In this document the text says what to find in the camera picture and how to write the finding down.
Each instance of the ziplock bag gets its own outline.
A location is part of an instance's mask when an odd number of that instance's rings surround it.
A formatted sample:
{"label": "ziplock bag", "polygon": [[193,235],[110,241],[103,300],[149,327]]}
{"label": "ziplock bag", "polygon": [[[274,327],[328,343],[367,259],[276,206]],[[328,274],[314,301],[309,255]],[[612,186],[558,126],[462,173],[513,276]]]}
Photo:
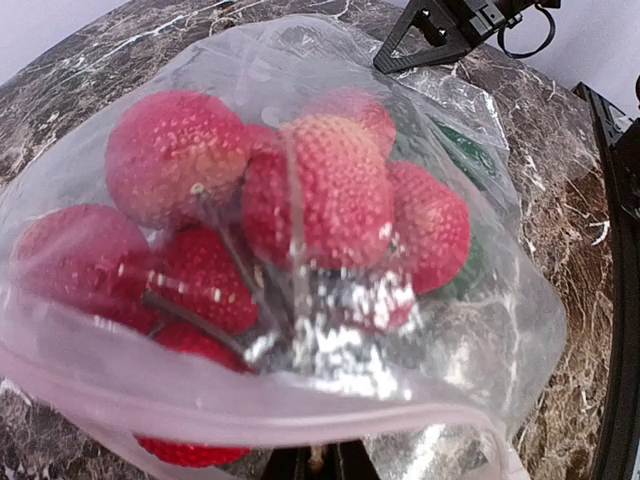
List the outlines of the ziplock bag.
{"label": "ziplock bag", "polygon": [[424,478],[506,477],[565,312],[491,97],[381,75],[378,46],[232,28],[31,164],[0,205],[2,372],[161,479],[428,425],[428,461],[482,461]]}

